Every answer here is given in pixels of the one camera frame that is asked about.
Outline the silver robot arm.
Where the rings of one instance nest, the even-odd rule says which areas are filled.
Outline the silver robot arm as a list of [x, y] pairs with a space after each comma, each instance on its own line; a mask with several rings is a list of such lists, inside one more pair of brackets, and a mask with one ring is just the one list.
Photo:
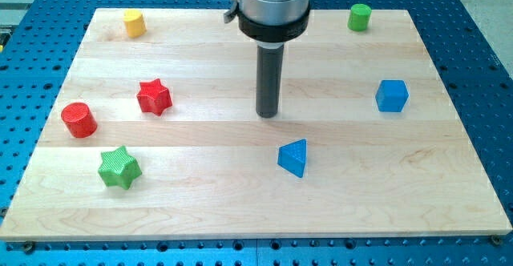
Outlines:
[[305, 31], [309, 0], [234, 0], [224, 13], [224, 22], [234, 18], [240, 31], [259, 47], [277, 50]]

